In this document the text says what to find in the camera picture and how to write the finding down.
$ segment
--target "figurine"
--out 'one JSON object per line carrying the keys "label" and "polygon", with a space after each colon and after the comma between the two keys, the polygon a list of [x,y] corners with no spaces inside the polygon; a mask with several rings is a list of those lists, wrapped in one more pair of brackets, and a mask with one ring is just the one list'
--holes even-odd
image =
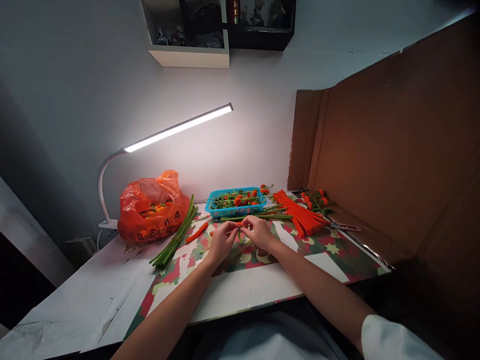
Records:
{"label": "figurine", "polygon": [[169,39],[162,32],[161,28],[158,28],[158,31],[156,32],[156,44],[157,45],[166,45],[166,46],[170,45],[169,44]]}
{"label": "figurine", "polygon": [[239,10],[239,8],[240,8],[240,3],[239,3],[237,0],[235,0],[235,1],[233,2],[233,23],[234,23],[235,25],[238,25],[238,24],[241,23],[241,21],[240,21],[240,10]]}
{"label": "figurine", "polygon": [[247,8],[247,5],[245,5],[243,7],[243,9],[241,10],[241,24],[244,25],[244,26],[249,26],[250,23],[247,19],[247,11],[248,11],[248,8]]}
{"label": "figurine", "polygon": [[253,9],[253,17],[250,18],[252,26],[265,26],[262,19],[262,7],[265,4],[265,0],[255,0],[255,9]]}
{"label": "figurine", "polygon": [[286,14],[282,5],[282,0],[273,0],[268,10],[270,18],[268,19],[269,28],[281,28]]}
{"label": "figurine", "polygon": [[184,28],[182,26],[176,26],[176,31],[171,34],[171,43],[174,46],[188,46],[184,35]]}

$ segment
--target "white power cord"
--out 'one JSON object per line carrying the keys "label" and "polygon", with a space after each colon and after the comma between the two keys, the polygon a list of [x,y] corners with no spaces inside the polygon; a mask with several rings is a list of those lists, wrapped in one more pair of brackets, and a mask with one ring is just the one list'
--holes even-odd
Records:
{"label": "white power cord", "polygon": [[100,232],[98,233],[98,236],[97,236],[97,238],[96,238],[96,251],[97,251],[97,252],[100,251],[99,241],[100,241],[100,234],[102,233],[102,230],[103,230],[103,227],[100,229]]}

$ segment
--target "blue plastic basket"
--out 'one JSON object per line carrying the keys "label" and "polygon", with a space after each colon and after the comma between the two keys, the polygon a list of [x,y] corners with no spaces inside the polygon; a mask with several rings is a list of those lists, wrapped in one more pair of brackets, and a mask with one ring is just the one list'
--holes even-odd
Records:
{"label": "blue plastic basket", "polygon": [[[247,191],[252,192],[255,189],[258,190],[258,193],[257,193],[257,198],[259,201],[258,205],[228,207],[228,208],[222,208],[222,209],[215,208],[215,202],[214,202],[215,199],[218,198],[219,196],[226,195],[227,192],[232,193],[234,190],[236,192],[238,192],[238,190],[242,190],[242,192],[246,193]],[[260,194],[260,188],[258,186],[257,187],[255,186],[240,187],[236,189],[225,189],[225,190],[213,191],[208,197],[208,200],[205,205],[205,210],[208,211],[211,217],[215,220],[218,220],[220,218],[237,218],[241,216],[247,216],[249,214],[261,213],[266,203],[267,203],[267,199]]]}

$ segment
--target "wall shelf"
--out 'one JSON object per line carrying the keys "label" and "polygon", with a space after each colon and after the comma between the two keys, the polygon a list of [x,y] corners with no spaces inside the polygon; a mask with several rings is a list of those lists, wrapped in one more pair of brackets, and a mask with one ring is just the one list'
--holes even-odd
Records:
{"label": "wall shelf", "polygon": [[[148,52],[164,67],[186,68],[223,68],[230,67],[230,50],[254,49],[283,51],[289,44],[295,32],[296,0],[282,0],[282,16],[278,17],[277,23],[271,22],[270,6],[275,0],[267,0],[267,8],[261,12],[262,19],[267,26],[252,26],[251,23],[239,24],[238,4],[247,9],[250,6],[250,14],[254,7],[253,0],[140,0],[142,15],[146,28],[146,41]],[[215,16],[212,18],[195,17],[200,7],[214,5]],[[195,46],[171,46],[157,45],[157,30],[169,37],[176,27],[181,25],[186,39],[195,44],[195,38],[204,34],[215,33],[222,37],[223,47],[195,47]]]}
{"label": "wall shelf", "polygon": [[[160,27],[169,33],[175,30],[176,25],[182,25],[189,29],[188,9],[185,7],[197,7],[202,4],[214,2],[188,1],[188,0],[140,0],[143,18],[147,30],[146,40],[148,52],[164,67],[183,68],[222,68],[230,67],[229,35],[226,29],[223,33],[223,48],[193,47],[156,45],[156,33]],[[221,20],[227,22],[225,0],[219,2],[221,8]]]}

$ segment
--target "forearm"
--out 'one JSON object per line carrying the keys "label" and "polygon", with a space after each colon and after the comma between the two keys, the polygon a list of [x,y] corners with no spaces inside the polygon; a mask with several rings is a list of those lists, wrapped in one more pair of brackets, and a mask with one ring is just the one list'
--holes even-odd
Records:
{"label": "forearm", "polygon": [[136,328],[112,359],[166,359],[182,336],[217,268],[208,257]]}
{"label": "forearm", "polygon": [[362,324],[375,312],[353,291],[281,242],[271,254],[313,306],[362,352]]}

